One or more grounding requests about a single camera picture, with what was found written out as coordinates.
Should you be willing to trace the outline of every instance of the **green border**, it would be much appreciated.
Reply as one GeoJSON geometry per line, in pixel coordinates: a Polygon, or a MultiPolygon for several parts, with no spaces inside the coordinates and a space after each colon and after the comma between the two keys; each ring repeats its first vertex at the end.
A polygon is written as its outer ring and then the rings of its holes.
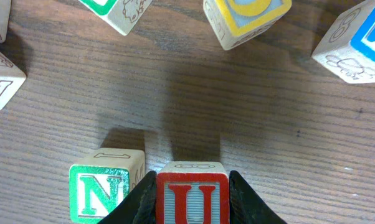
{"type": "Polygon", "coordinates": [[[99,16],[104,16],[110,12],[112,7],[118,0],[108,0],[104,6],[97,4],[94,0],[80,0],[82,3],[87,5],[93,12],[99,16]]]}
{"type": "Polygon", "coordinates": [[[111,167],[95,167],[72,165],[70,167],[69,186],[70,186],[70,218],[77,223],[98,223],[102,218],[79,218],[78,217],[78,192],[77,177],[78,174],[109,174],[121,176],[123,182],[124,198],[130,191],[130,173],[126,169],[111,167]]]}

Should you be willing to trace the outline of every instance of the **wood grain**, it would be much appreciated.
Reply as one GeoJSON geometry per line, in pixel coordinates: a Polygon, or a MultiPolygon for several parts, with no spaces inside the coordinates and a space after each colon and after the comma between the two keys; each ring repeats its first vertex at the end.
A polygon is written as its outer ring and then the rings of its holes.
{"type": "Polygon", "coordinates": [[[101,146],[221,161],[289,223],[375,223],[375,84],[310,58],[360,2],[294,0],[225,52],[202,1],[154,1],[123,37],[76,0],[13,0],[0,51],[28,78],[0,111],[0,223],[70,223],[69,167],[101,146]]]}

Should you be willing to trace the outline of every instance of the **red letter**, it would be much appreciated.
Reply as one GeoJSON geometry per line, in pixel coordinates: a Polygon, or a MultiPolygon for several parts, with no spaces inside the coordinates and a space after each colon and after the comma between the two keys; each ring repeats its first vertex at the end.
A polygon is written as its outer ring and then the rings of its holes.
{"type": "MultiPolygon", "coordinates": [[[[169,189],[175,194],[175,223],[188,224],[187,219],[187,199],[188,191],[192,189],[190,185],[174,185],[170,184],[169,189]]],[[[215,186],[203,185],[199,189],[203,193],[204,198],[204,221],[203,224],[211,224],[211,193],[215,190],[215,186]]]]}

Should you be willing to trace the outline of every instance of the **red border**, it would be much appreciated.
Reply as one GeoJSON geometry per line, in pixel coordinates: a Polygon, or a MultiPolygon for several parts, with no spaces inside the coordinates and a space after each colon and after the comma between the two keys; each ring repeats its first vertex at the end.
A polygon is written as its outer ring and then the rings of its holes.
{"type": "Polygon", "coordinates": [[[221,224],[229,223],[229,180],[226,174],[220,173],[177,173],[163,172],[157,175],[156,223],[164,224],[164,187],[166,182],[219,182],[219,207],[221,224]]]}

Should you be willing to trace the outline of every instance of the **red block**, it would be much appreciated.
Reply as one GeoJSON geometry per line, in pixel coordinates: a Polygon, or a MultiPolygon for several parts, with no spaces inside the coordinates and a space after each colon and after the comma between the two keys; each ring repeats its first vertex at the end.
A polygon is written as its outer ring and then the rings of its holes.
{"type": "Polygon", "coordinates": [[[229,180],[221,163],[170,162],[156,181],[157,223],[229,223],[229,180]]]}

